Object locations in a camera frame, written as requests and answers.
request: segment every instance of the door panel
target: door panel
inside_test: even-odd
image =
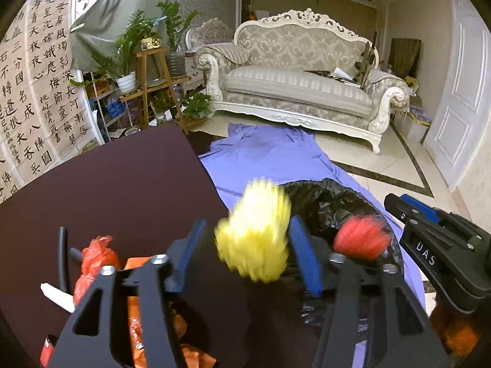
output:
[[[452,52],[425,147],[454,190],[484,134],[491,101],[491,34],[469,0],[452,2]]]

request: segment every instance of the screw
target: screw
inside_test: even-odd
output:
[[[155,255],[152,257],[152,264],[163,264],[169,260],[167,255]]]
[[[113,265],[105,265],[101,268],[102,275],[112,275],[116,272],[116,268]]]
[[[332,255],[329,256],[329,261],[331,263],[344,263],[345,260],[346,260],[346,256],[340,253],[333,253]]]
[[[384,272],[387,274],[397,274],[399,268],[395,264],[384,264]]]

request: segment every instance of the orange fuzzy ball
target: orange fuzzy ball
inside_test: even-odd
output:
[[[370,216],[355,216],[338,231],[334,251],[355,259],[375,260],[389,246],[390,240],[380,221]]]

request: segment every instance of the white box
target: white box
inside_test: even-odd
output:
[[[408,140],[421,142],[428,128],[416,123],[406,112],[399,111],[395,115],[394,125],[396,129]]]

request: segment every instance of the yellow fluffy ball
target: yellow fluffy ball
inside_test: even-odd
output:
[[[291,204],[283,188],[254,180],[228,219],[215,228],[218,256],[253,281],[276,281],[288,258],[286,230]]]

